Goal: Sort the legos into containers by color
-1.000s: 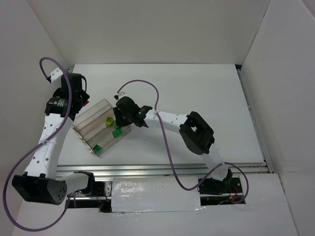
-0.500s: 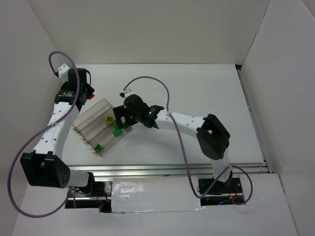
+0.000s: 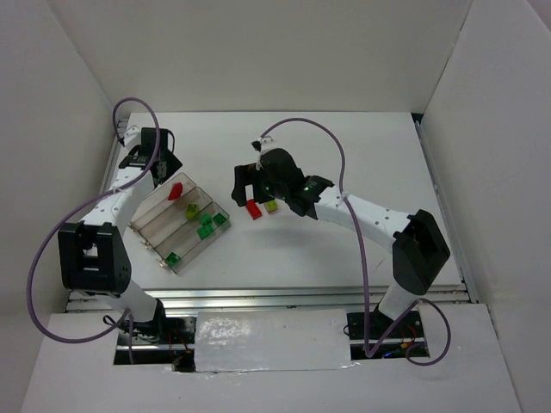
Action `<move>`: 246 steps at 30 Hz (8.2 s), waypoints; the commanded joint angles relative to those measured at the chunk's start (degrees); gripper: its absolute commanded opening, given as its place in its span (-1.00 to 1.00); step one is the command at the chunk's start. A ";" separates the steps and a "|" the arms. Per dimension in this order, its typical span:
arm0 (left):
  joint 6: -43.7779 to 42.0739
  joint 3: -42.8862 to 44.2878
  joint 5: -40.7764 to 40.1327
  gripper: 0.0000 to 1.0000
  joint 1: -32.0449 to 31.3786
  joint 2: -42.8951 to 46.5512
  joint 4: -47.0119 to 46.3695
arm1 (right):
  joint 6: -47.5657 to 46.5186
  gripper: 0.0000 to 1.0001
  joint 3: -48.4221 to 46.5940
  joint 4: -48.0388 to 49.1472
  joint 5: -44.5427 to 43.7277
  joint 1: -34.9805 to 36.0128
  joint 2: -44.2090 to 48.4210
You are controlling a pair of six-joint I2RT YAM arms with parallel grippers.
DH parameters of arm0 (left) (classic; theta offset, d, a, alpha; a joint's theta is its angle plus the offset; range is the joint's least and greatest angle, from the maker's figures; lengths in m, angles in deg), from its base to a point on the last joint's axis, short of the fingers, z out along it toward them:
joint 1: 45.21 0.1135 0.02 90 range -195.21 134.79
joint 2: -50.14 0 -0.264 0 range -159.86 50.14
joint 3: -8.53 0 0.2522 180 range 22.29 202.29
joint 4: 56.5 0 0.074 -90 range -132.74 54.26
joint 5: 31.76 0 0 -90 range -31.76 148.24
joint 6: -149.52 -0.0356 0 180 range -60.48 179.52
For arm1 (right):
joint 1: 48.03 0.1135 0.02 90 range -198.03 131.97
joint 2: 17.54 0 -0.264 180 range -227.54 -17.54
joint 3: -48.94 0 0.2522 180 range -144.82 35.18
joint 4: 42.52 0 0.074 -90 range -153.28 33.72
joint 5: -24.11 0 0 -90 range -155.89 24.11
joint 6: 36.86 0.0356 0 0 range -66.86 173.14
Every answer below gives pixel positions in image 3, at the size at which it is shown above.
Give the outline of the red curved lego brick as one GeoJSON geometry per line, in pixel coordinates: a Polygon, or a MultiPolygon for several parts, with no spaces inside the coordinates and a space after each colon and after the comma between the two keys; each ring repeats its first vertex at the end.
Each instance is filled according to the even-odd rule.
{"type": "Polygon", "coordinates": [[[172,185],[167,200],[174,201],[182,197],[184,186],[181,182],[176,182],[172,185]]]}

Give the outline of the green curved lego brick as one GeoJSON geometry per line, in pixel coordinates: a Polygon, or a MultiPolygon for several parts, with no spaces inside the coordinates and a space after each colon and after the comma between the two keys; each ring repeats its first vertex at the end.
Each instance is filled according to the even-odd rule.
{"type": "Polygon", "coordinates": [[[224,214],[222,213],[217,213],[216,215],[214,215],[212,217],[212,221],[217,225],[217,226],[222,226],[226,221],[227,221],[227,218],[225,217],[224,214]]]}

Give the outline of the lime small lego brick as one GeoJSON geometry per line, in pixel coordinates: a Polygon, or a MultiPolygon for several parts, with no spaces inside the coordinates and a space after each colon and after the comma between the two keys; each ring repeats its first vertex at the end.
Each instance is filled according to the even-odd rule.
{"type": "Polygon", "coordinates": [[[198,213],[200,211],[200,207],[198,204],[195,203],[189,203],[186,207],[185,211],[185,218],[186,220],[193,220],[196,219],[198,216],[198,213]]]}

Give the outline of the green lego brick with print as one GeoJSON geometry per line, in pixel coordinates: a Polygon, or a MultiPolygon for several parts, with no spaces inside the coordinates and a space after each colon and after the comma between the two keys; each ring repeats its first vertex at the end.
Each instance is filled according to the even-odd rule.
{"type": "Polygon", "coordinates": [[[212,215],[209,214],[209,213],[203,213],[199,217],[199,222],[200,222],[202,228],[204,228],[204,227],[207,227],[207,228],[210,228],[210,229],[214,228],[212,215]]]}

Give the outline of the green square lego brick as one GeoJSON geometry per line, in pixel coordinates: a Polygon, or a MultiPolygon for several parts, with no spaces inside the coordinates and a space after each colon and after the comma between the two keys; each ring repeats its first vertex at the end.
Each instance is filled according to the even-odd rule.
{"type": "Polygon", "coordinates": [[[200,240],[204,240],[209,237],[214,232],[214,227],[210,224],[202,225],[197,229],[197,234],[200,240]]]}

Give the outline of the green hollow lego brick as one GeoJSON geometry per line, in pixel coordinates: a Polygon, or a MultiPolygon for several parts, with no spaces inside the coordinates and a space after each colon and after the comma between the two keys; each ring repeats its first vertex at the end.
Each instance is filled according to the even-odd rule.
{"type": "Polygon", "coordinates": [[[166,263],[171,267],[176,265],[180,260],[181,257],[174,252],[169,253],[169,255],[165,259],[166,263]]]}

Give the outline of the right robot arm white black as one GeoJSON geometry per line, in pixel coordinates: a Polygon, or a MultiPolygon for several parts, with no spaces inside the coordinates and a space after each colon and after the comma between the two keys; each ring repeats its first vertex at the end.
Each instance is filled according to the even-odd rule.
{"type": "Polygon", "coordinates": [[[232,199],[247,204],[252,187],[257,203],[281,200],[301,216],[330,222],[377,243],[392,256],[393,281],[377,311],[396,320],[425,296],[450,258],[450,250],[431,213],[394,211],[351,194],[321,176],[306,176],[282,148],[269,150],[255,163],[234,168],[232,199]]]}

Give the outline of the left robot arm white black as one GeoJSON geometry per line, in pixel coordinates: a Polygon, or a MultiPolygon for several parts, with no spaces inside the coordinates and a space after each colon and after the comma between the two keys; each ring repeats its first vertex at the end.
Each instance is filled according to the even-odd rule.
{"type": "Polygon", "coordinates": [[[123,235],[142,201],[182,163],[169,148],[175,137],[168,129],[132,126],[125,138],[128,153],[114,175],[111,194],[58,231],[61,278],[70,291],[96,297],[120,313],[129,310],[133,326],[124,322],[122,330],[160,339],[170,326],[164,306],[132,281],[123,235]]]}

